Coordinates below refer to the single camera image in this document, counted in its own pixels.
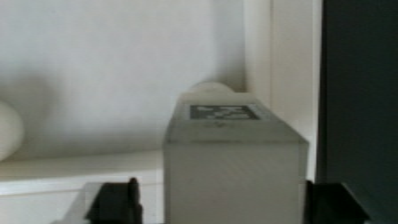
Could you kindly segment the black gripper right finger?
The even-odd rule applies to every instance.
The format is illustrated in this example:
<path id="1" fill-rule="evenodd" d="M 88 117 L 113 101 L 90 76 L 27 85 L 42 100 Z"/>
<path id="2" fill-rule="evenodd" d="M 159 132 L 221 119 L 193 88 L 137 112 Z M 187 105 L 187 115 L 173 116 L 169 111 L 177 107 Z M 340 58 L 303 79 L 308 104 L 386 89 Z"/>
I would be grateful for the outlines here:
<path id="1" fill-rule="evenodd" d="M 342 183 L 306 186 L 305 224 L 365 224 L 370 215 Z"/>

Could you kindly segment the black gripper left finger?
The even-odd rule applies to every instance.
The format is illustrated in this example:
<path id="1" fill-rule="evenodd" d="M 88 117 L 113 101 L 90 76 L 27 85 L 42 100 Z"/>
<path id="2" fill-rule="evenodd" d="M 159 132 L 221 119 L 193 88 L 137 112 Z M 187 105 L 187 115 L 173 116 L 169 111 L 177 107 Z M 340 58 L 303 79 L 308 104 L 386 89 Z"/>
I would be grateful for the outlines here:
<path id="1" fill-rule="evenodd" d="M 104 184 L 86 219 L 91 224 L 145 224 L 141 186 L 136 178 L 127 183 Z"/>

